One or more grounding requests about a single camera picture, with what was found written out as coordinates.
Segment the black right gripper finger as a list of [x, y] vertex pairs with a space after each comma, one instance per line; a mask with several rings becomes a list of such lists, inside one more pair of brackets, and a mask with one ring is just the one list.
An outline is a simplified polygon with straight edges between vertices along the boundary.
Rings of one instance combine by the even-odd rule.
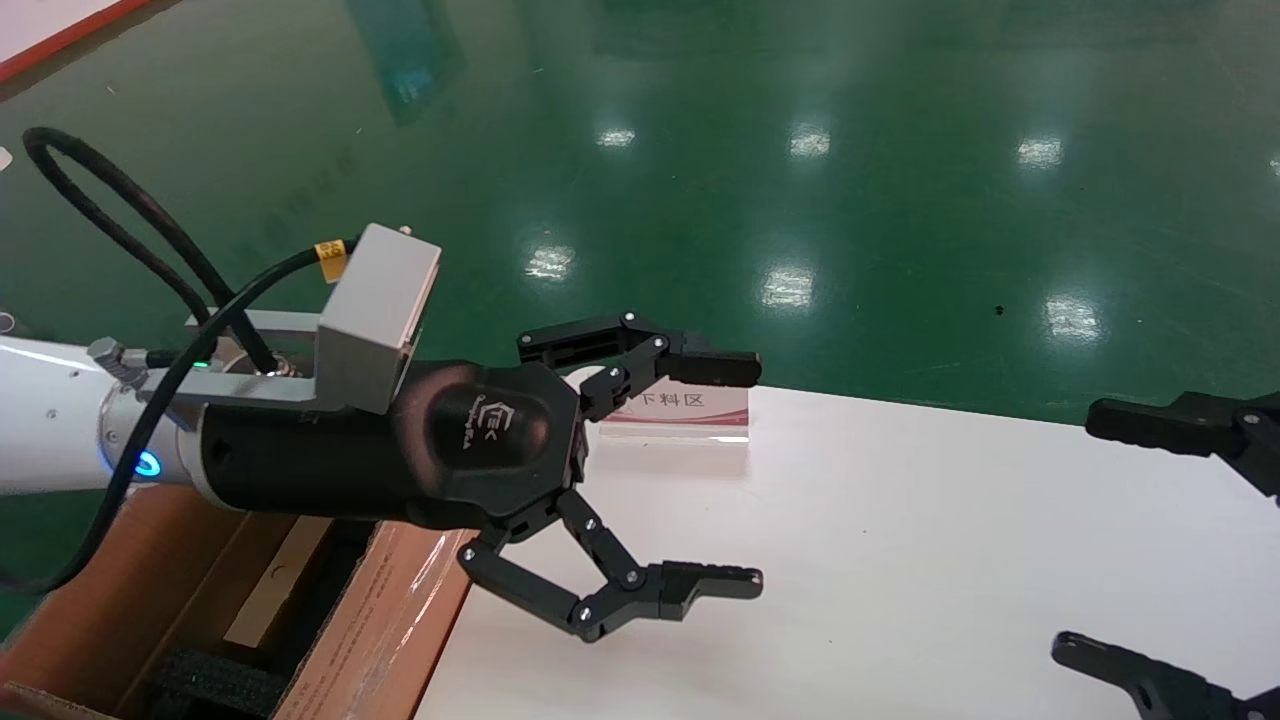
[[1238, 698], [1204, 676], [1103, 643], [1075, 632], [1060, 632], [1052, 660], [1062, 667], [1119, 688], [1142, 719], [1277, 719], [1279, 688]]
[[1087, 433], [1170, 454], [1219, 456], [1263, 496], [1279, 495], [1279, 393], [1226, 398], [1184, 392], [1166, 406], [1100, 398]]

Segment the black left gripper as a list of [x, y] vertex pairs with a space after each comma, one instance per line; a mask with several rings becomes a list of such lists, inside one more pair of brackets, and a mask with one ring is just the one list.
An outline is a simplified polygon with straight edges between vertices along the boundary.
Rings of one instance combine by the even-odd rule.
[[[518, 356], [529, 364], [416, 363], [383, 414], [211, 405], [195, 484], [241, 511], [481, 529], [458, 552], [468, 579], [585, 643], [634, 620], [681, 623], [701, 597], [762, 596], [756, 568], [640, 565], [570, 489], [585, 460], [582, 418], [745, 421], [758, 354], [623, 313], [525, 331]], [[596, 372], [577, 395], [553, 370], [581, 365]], [[598, 591], [579, 597], [502, 557], [520, 530], [554, 520], [604, 577]]]

